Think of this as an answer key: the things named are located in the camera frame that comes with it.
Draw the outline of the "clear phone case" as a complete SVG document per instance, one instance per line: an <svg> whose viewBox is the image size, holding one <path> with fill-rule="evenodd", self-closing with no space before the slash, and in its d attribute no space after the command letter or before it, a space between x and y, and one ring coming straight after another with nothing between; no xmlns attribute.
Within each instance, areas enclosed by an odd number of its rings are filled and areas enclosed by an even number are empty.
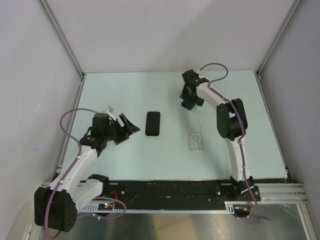
<svg viewBox="0 0 320 240"><path fill-rule="evenodd" d="M194 123L187 126L188 148L191 152L202 152L204 150L202 127Z"/></svg>

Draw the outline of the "dark blue smartphone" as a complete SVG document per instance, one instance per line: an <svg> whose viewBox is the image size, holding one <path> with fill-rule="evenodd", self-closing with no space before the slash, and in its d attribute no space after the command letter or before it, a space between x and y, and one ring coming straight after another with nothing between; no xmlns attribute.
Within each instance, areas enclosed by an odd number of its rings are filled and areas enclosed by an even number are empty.
<svg viewBox="0 0 320 240"><path fill-rule="evenodd" d="M181 106L182 106L183 108L189 110L189 111L192 110L193 107L194 107L193 104L186 104L185 102L182 102L182 103L181 103Z"/></svg>

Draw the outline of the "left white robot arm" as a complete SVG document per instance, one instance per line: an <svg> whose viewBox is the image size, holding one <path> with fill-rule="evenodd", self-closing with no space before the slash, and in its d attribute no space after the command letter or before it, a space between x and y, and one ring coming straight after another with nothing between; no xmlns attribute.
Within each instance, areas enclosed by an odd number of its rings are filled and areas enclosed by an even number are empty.
<svg viewBox="0 0 320 240"><path fill-rule="evenodd" d="M41 226L60 232L69 232L79 212L94 198L107 199L111 194L109 178L92 174L80 184L85 171L96 162L108 142L118 145L140 131L124 114L116 118L109 111L97 112L92 124L77 141L74 159L47 187L34 193L34 221Z"/></svg>

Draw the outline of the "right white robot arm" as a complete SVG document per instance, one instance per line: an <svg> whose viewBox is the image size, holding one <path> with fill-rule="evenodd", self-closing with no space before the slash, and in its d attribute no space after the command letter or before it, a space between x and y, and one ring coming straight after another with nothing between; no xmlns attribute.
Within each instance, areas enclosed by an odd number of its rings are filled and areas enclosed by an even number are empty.
<svg viewBox="0 0 320 240"><path fill-rule="evenodd" d="M219 135L225 140L231 163L231 194L238 201L252 193L254 180L249 171L245 154L245 135L248 127L244 104L241 99L228 99L210 87L204 79L185 81L181 106L191 110L205 102L216 110L216 126Z"/></svg>

